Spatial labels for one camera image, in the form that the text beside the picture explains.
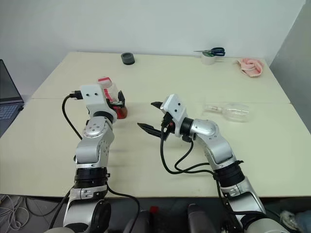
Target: white cable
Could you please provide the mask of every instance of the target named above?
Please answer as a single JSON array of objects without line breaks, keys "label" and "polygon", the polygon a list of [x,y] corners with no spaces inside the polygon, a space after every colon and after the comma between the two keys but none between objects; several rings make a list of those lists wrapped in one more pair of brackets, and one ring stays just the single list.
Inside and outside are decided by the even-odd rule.
[{"label": "white cable", "polygon": [[[9,229],[11,229],[13,231],[18,231],[27,224],[27,222],[29,220],[29,212],[25,207],[20,207],[24,198],[19,197],[18,200],[16,201],[16,203],[13,204],[12,199],[8,195],[6,195],[6,197],[10,200],[11,205],[12,205],[12,209],[6,208],[6,207],[0,207],[0,209],[5,210],[4,212],[0,213],[0,216],[3,217],[3,219],[0,221],[0,223],[8,215],[9,216],[8,217],[8,228],[6,229],[5,233],[7,233],[9,231]],[[27,213],[27,218],[23,223],[16,220],[16,215],[17,215],[18,210],[24,210]]]}]

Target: floor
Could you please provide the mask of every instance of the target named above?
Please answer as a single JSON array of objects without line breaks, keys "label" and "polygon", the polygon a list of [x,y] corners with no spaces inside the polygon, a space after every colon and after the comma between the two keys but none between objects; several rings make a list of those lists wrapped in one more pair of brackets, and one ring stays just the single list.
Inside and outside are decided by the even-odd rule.
[{"label": "floor", "polygon": [[[112,205],[112,216],[109,223],[111,230],[123,230],[127,222],[134,217],[136,213],[136,204],[130,199],[109,199]],[[209,215],[214,225],[217,227],[222,218],[222,206],[217,198],[141,198],[139,199],[141,209],[149,210],[151,206],[159,207],[159,214],[165,221],[166,230],[158,231],[162,233],[179,232],[187,233],[187,206],[191,203],[200,205]],[[281,210],[287,209],[293,212],[304,211],[311,209],[311,198],[288,198],[288,199],[262,199],[265,207],[271,211],[280,213]],[[29,208],[32,212],[44,214],[51,210],[57,203],[53,201],[28,199]],[[66,205],[61,209],[61,212],[56,219],[55,227],[62,226]],[[274,220],[278,217],[271,212],[267,215]],[[17,220],[24,221],[25,213],[18,213]],[[20,230],[19,233],[43,233],[48,229],[53,213],[45,216],[38,217],[30,215],[28,223]],[[6,222],[0,228],[0,233],[6,233],[8,223]]]}]

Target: white table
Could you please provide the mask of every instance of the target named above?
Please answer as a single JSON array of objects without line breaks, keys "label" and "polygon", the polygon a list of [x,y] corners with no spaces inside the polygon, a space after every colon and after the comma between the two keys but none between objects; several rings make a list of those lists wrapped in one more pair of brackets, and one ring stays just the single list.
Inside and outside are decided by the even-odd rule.
[{"label": "white table", "polygon": [[[79,85],[94,83],[94,79],[96,79],[95,74],[92,74],[92,69],[89,71],[89,75],[94,77],[84,77],[84,79],[82,79],[82,75],[78,75],[78,72],[74,71],[81,69],[82,63],[80,61],[83,60],[86,67],[92,67],[93,63],[97,61],[96,58],[100,59],[107,56],[114,58],[116,55],[70,53],[37,90],[33,99],[30,100],[14,124],[0,139],[0,193],[64,196],[72,186],[75,172],[72,158],[79,139],[62,115],[62,98]],[[132,74],[132,80],[144,80],[142,76],[138,75],[139,61],[143,63],[144,57],[153,60],[155,64],[165,60],[167,66],[170,60],[174,63],[175,59],[184,59],[181,67],[188,64],[186,63],[187,60],[195,59],[173,56],[155,56],[151,59],[152,56],[142,55],[136,56],[137,67],[126,66],[123,68],[122,64],[118,64],[114,66],[114,69],[122,70],[124,74],[123,69],[135,69],[136,75]],[[149,66],[150,70],[156,70],[152,64]],[[224,70],[227,68],[235,69],[231,61],[229,62],[226,59],[224,62],[213,66],[215,68],[207,68],[207,77],[211,76],[208,74],[211,69],[216,69],[216,66],[219,66],[220,73],[225,73]],[[201,68],[198,76],[203,77],[204,69],[205,67]],[[60,70],[66,70],[67,72],[64,73],[67,76],[61,74]],[[101,73],[98,76],[105,74],[110,76],[111,72]],[[166,72],[174,73],[175,71],[167,69]],[[187,106],[189,117],[208,118],[218,123],[222,135],[231,144],[237,158],[244,160],[245,163],[241,164],[243,172],[248,176],[259,196],[310,196],[311,187],[306,185],[309,182],[306,172],[311,164],[311,157],[309,156],[310,133],[294,108],[288,103],[287,97],[268,67],[265,68],[263,76],[258,79],[244,78],[239,73],[239,69],[236,69],[235,72],[232,77],[243,80],[240,86],[245,88],[254,86],[252,95],[245,91],[234,96],[234,92],[230,90],[236,89],[238,91],[239,86],[232,82],[228,91],[229,94],[218,96],[221,99],[219,101],[221,103],[218,104],[222,104],[229,98],[233,98],[235,101],[240,100],[239,102],[247,102],[254,113],[250,122],[235,123],[225,120],[218,114],[203,114],[201,99],[194,98],[194,96],[200,96],[200,93],[184,92],[181,94],[178,92]],[[144,70],[142,73],[143,76],[146,76],[147,71]],[[172,75],[170,78],[170,85],[179,81],[179,77]],[[137,197],[217,196],[215,182],[208,174],[170,175],[167,173],[159,156],[159,139],[148,135],[137,126],[137,122],[143,122],[159,128],[163,114],[152,107],[150,102],[162,101],[166,95],[173,91],[164,93],[164,90],[170,91],[170,89],[164,87],[160,90],[154,90],[147,85],[142,88],[142,86],[130,85],[125,77],[116,79],[118,80],[117,85],[124,90],[127,99],[128,117],[118,120],[114,124],[115,140],[111,145],[108,163],[108,170],[111,173],[111,178],[109,178],[111,187],[118,192]],[[216,80],[213,84],[221,86]],[[179,83],[178,87],[186,91],[186,85],[182,84],[183,82]],[[208,86],[203,84],[205,84],[204,81],[199,88]],[[258,89],[262,88],[263,90],[264,86],[267,87],[265,95],[260,95]],[[274,87],[272,88],[273,91],[270,91],[268,86]],[[135,91],[137,89],[141,90],[141,97]],[[208,89],[217,94],[217,91],[210,86]],[[149,90],[149,95],[144,96],[144,93],[148,92],[147,90]],[[210,92],[206,92],[204,95],[210,96]],[[83,101],[69,100],[67,113],[72,123],[81,131],[88,119]],[[174,162],[188,148],[188,143],[170,135],[164,148],[169,167],[172,167]],[[206,162],[206,158],[200,146],[196,145],[182,166],[188,167],[200,162]]]}]

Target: person's foot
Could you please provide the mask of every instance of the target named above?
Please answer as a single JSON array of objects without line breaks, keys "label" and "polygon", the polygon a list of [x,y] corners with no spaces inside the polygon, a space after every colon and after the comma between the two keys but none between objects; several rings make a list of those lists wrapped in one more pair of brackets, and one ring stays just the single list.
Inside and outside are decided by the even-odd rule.
[{"label": "person's foot", "polygon": [[295,215],[287,210],[280,213],[280,221],[289,229],[294,231],[300,231],[295,219]]}]

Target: pink towel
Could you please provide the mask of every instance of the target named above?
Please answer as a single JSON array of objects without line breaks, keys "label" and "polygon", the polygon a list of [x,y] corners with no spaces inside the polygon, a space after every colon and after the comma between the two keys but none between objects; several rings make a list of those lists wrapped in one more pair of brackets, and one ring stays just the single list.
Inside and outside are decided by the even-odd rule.
[{"label": "pink towel", "polygon": [[249,77],[256,77],[262,73],[263,63],[256,59],[243,58],[238,60],[241,71]]}]

